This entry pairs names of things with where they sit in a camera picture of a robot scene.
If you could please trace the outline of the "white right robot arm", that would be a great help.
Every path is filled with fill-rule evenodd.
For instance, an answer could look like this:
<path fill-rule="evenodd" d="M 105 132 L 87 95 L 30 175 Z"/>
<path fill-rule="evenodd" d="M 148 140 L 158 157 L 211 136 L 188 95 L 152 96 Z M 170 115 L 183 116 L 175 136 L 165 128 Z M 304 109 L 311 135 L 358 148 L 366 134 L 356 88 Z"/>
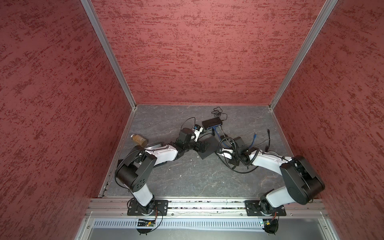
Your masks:
<path fill-rule="evenodd" d="M 246 146 L 241 138 L 225 138 L 223 141 L 227 142 L 228 147 L 222 147 L 222 143 L 219 143 L 216 154 L 224 158 L 222 162 L 232 171 L 238 173 L 236 167 L 242 163 L 245 167 L 253 167 L 243 174 L 264 168 L 279 174 L 284 180 L 283 187 L 263 194 L 259 200 L 245 201 L 248 216 L 285 216 L 285 205 L 306 205 L 325 190 L 325 183 L 303 156 L 280 156 L 275 152 Z"/>

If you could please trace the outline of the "black power adapter with cable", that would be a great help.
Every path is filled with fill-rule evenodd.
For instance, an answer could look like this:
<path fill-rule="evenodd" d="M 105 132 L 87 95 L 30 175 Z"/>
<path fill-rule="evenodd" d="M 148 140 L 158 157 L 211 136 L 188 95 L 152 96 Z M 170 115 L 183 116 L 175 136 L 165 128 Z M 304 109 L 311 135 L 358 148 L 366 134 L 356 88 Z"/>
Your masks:
<path fill-rule="evenodd" d="M 221 107 L 216 107 L 211 111 L 211 114 L 214 118 L 219 118 L 221 121 L 226 121 L 228 119 L 228 114 L 224 113 Z"/>

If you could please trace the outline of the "black network switch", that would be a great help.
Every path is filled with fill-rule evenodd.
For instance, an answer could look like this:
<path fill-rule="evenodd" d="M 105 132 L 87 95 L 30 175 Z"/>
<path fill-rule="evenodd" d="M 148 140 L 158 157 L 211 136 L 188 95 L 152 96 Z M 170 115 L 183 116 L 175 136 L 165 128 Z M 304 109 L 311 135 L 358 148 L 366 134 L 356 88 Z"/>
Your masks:
<path fill-rule="evenodd" d="M 223 124 L 223 121 L 219 117 L 215 117 L 209 120 L 202 121 L 202 126 L 204 129 L 208 130 L 210 128 L 220 126 Z"/>
<path fill-rule="evenodd" d="M 201 150 L 204 152 L 198 152 L 198 155 L 201 159 L 206 159 L 210 155 L 214 154 L 218 147 L 218 140 L 215 137 L 209 137 L 201 141 Z"/>

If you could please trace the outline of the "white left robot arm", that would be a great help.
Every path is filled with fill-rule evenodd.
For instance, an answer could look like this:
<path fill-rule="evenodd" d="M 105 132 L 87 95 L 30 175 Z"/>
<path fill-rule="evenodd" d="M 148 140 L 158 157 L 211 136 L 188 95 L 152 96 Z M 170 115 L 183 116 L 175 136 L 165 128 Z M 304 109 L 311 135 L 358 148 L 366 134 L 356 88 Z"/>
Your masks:
<path fill-rule="evenodd" d="M 137 207 L 139 214 L 149 216 L 157 210 L 155 196 L 147 185 L 153 168 L 175 161 L 190 150 L 206 152 L 210 143 L 199 140 L 203 131 L 204 128 L 199 125 L 191 129 L 182 128 L 175 142 L 159 147 L 135 146 L 120 161 L 114 174 L 115 182 L 130 191 L 133 195 L 131 202 Z"/>

